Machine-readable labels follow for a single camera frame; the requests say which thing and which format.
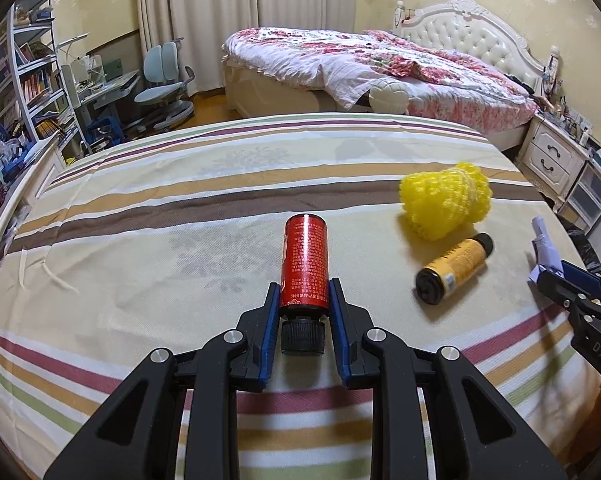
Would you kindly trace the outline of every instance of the yellow sponge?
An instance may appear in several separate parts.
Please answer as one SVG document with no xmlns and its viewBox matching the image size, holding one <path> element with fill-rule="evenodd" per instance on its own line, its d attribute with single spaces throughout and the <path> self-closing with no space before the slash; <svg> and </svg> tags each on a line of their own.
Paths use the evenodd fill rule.
<svg viewBox="0 0 601 480">
<path fill-rule="evenodd" d="M 468 162 L 449 170 L 407 175 L 400 182 L 399 193 L 408 224 L 429 241 L 465 222 L 484 220 L 491 208 L 489 180 Z"/>
</svg>

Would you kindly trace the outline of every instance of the white bed frame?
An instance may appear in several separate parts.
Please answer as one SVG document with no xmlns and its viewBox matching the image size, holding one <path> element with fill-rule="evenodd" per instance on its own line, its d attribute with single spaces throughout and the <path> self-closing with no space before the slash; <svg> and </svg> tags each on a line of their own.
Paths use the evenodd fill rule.
<svg viewBox="0 0 601 480">
<path fill-rule="evenodd" d="M 531 56 L 525 40 L 503 20 L 474 0 L 450 0 L 418 9 L 394 34 L 428 48 L 453 49 L 471 54 L 503 73 L 516 76 L 539 92 L 543 65 Z M 256 70 L 222 61 L 228 103 L 243 117 L 345 111 L 325 91 L 298 89 Z M 404 114 L 409 96 L 402 86 L 380 81 L 369 90 L 369 107 L 349 111 Z M 501 151 L 522 142 L 528 124 L 490 134 Z"/>
</svg>

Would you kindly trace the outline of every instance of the chair backrest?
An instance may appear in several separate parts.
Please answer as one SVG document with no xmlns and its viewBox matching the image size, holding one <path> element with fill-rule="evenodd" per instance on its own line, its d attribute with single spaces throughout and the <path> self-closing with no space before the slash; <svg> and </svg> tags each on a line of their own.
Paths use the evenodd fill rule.
<svg viewBox="0 0 601 480">
<path fill-rule="evenodd" d="M 163 72 L 163 47 L 161 45 L 156 45 L 149 50 L 145 56 L 142 71 L 149 82 L 165 82 L 165 73 Z"/>
<path fill-rule="evenodd" d="M 178 49 L 173 41 L 167 41 L 163 45 L 163 74 L 168 81 L 176 81 L 180 76 Z"/>
</svg>

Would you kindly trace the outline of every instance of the wooden floor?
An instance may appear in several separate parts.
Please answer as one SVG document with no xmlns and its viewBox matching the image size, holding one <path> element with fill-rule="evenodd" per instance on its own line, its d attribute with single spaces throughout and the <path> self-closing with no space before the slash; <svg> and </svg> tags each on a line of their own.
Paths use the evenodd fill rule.
<svg viewBox="0 0 601 480">
<path fill-rule="evenodd" d="M 200 126 L 201 124 L 235 121 L 242 118 L 237 111 L 229 110 L 225 94 L 212 96 L 205 94 L 194 95 L 194 110 L 196 113 L 183 124 L 179 124 L 178 129 Z"/>
</svg>

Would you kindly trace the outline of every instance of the chair seat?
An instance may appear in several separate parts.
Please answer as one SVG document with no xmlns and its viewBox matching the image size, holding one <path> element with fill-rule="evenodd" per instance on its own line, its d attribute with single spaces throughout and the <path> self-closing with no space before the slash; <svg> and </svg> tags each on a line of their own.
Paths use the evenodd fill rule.
<svg viewBox="0 0 601 480">
<path fill-rule="evenodd" d="M 171 94 L 180 91 L 181 83 L 173 83 L 171 85 L 154 86 L 147 88 L 138 94 L 134 101 L 142 105 L 157 103 L 169 97 Z"/>
</svg>

